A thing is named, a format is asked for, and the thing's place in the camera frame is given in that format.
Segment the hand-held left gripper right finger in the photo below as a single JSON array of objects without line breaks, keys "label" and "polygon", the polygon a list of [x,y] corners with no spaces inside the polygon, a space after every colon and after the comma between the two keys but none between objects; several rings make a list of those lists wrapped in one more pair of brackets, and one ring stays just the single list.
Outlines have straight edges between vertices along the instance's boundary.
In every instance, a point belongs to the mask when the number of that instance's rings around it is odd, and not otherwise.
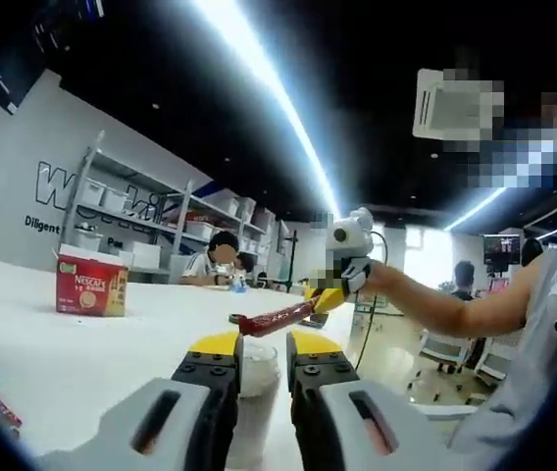
[{"label": "hand-held left gripper right finger", "polygon": [[359,378],[340,346],[323,336],[286,337],[291,421],[306,470],[461,470],[438,421],[462,406],[416,404]]}]

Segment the person's right hand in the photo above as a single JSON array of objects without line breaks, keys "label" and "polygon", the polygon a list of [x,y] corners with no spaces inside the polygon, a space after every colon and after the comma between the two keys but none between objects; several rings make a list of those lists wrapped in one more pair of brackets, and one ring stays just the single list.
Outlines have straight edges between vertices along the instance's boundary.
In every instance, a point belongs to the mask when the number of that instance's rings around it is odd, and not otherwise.
[{"label": "person's right hand", "polygon": [[398,311],[408,314],[410,311],[411,279],[401,271],[373,261],[369,275],[359,289],[361,294],[383,296]]}]

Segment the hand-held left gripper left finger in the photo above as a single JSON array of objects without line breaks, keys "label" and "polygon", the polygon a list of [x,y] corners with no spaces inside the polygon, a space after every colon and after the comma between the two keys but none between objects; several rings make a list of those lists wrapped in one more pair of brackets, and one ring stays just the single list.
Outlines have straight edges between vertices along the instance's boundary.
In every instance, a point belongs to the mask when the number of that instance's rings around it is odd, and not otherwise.
[{"label": "hand-held left gripper left finger", "polygon": [[171,377],[107,410],[97,433],[37,460],[41,470],[222,470],[237,421],[243,337],[208,336]]}]

